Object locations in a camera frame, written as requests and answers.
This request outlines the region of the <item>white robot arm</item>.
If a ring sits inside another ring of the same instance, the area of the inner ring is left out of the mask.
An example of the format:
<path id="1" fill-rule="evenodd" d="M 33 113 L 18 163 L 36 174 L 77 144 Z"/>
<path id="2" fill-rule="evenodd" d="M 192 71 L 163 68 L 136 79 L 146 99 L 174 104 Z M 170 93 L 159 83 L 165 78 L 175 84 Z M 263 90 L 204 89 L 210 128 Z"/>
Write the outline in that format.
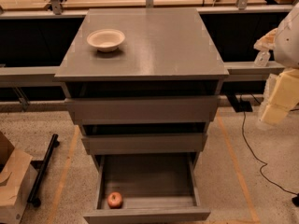
<path id="1" fill-rule="evenodd" d="M 269 90 L 260 114 L 261 122 L 276 125 L 299 103 L 299 4 L 253 47 L 258 50 L 256 66 L 266 66 L 272 50 L 275 61 L 285 67 L 272 79 L 274 87 Z"/>

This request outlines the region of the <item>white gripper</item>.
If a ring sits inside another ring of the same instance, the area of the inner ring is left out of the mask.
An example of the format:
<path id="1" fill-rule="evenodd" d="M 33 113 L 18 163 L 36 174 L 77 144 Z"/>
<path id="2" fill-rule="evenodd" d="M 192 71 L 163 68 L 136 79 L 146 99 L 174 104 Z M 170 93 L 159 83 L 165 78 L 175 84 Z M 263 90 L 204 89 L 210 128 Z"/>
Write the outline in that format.
<path id="1" fill-rule="evenodd" d="M 259 38 L 253 47 L 259 51 L 273 50 L 277 28 Z M 274 89 L 266 103 L 259 108 L 259 121 L 277 125 L 283 121 L 290 110 L 299 103 L 299 70 L 285 69 L 276 77 Z"/>

